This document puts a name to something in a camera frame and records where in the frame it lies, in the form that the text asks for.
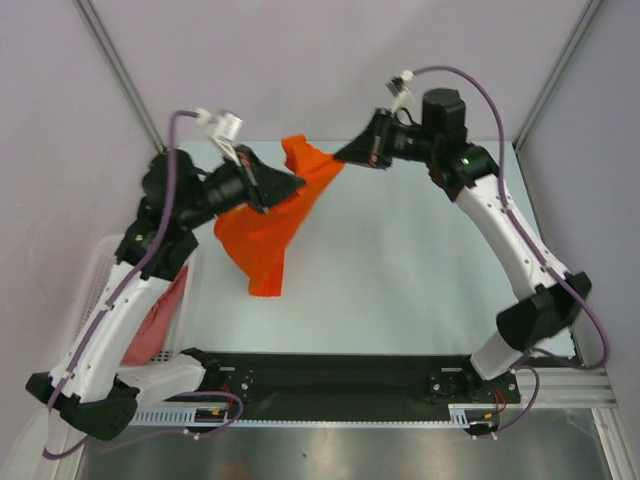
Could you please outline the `orange t shirt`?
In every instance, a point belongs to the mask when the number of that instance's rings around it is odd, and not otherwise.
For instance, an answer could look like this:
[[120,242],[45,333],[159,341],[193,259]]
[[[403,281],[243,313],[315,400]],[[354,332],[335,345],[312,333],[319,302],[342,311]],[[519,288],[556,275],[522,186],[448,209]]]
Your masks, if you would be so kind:
[[213,233],[234,264],[248,279],[248,294],[282,294],[286,250],[319,198],[344,164],[309,143],[305,136],[281,141],[285,167],[305,185],[292,198],[267,213],[238,207],[219,217]]

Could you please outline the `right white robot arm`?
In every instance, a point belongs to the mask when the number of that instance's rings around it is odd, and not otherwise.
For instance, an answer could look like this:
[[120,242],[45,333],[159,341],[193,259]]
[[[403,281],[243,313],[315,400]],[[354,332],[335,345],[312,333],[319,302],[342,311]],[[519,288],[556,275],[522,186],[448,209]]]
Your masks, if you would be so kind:
[[541,341],[576,320],[591,290],[534,236],[500,178],[489,152],[467,139],[466,104],[458,91],[436,88],[422,97],[421,120],[404,123],[396,111],[375,110],[365,129],[338,150],[336,160],[385,170],[395,159],[424,164],[431,180],[479,229],[502,265],[517,299],[496,317],[496,331],[469,358],[463,393],[484,401],[497,378]]

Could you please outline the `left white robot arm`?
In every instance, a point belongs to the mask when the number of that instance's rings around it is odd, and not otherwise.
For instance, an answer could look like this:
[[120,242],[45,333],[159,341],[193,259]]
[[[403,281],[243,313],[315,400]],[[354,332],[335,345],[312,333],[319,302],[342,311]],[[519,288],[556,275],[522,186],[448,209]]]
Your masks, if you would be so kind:
[[197,248],[195,229],[236,207],[265,213],[305,184],[264,164],[245,145],[235,151],[237,160],[226,159],[211,172],[180,149],[150,161],[136,218],[116,249],[102,298],[65,358],[27,381],[33,397],[87,436],[113,440],[142,408],[219,392],[220,363],[197,348],[139,374],[125,372],[121,363],[144,318]]

